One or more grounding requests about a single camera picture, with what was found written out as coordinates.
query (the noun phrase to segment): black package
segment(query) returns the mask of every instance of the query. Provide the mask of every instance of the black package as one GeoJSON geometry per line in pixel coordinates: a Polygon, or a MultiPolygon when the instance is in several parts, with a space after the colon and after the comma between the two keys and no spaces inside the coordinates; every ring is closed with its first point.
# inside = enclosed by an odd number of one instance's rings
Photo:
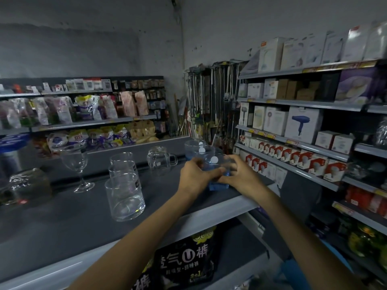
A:
{"type": "Polygon", "coordinates": [[[215,229],[211,227],[156,251],[161,289],[184,289],[212,279],[220,248],[220,230],[215,229]]]}
{"type": "Polygon", "coordinates": [[[148,264],[132,287],[132,290],[151,289],[160,289],[159,279],[156,275],[156,266],[154,265],[153,258],[148,261],[148,264]]]}
{"type": "Polygon", "coordinates": [[[333,102],[336,97],[339,80],[340,80],[340,72],[323,74],[321,77],[320,85],[316,93],[315,100],[333,102]]]}

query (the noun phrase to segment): wine glass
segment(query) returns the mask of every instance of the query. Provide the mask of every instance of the wine glass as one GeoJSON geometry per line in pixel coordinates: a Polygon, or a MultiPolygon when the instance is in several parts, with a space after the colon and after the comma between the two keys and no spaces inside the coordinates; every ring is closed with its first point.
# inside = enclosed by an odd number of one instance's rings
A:
{"type": "Polygon", "coordinates": [[[86,192],[94,187],[93,182],[86,182],[83,179],[82,171],[87,165],[87,153],[85,144],[66,146],[60,150],[60,158],[63,164],[70,170],[75,171],[80,178],[80,185],[75,193],[86,192]]]}

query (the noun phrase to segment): person's left hand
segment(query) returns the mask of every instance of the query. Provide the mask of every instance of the person's left hand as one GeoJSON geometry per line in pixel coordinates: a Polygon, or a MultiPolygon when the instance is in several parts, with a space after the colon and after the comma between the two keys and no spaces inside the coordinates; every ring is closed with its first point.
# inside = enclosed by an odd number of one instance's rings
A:
{"type": "Polygon", "coordinates": [[[185,163],[180,171],[179,193],[189,194],[195,200],[210,180],[220,177],[226,171],[223,167],[202,171],[202,166],[203,161],[200,158],[192,158],[185,163]]]}

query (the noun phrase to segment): purple box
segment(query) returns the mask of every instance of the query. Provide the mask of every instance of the purple box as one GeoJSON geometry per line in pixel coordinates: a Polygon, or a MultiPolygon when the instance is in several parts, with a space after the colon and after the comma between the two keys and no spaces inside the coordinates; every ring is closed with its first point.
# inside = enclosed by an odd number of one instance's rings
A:
{"type": "Polygon", "coordinates": [[[371,102],[380,89],[379,80],[376,67],[342,70],[335,103],[363,105],[371,102]]]}

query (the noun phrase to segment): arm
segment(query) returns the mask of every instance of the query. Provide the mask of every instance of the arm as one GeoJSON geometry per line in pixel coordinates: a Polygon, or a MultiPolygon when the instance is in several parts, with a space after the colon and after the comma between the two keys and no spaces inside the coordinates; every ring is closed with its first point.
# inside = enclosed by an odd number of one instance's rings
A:
{"type": "Polygon", "coordinates": [[[285,240],[313,290],[366,289],[346,266],[297,217],[281,199],[261,183],[251,167],[239,156],[230,156],[232,176],[219,182],[235,187],[261,205],[285,240]]]}
{"type": "Polygon", "coordinates": [[[223,168],[202,171],[199,159],[186,162],[176,194],[88,268],[68,290],[130,289],[164,235],[223,168]]]}

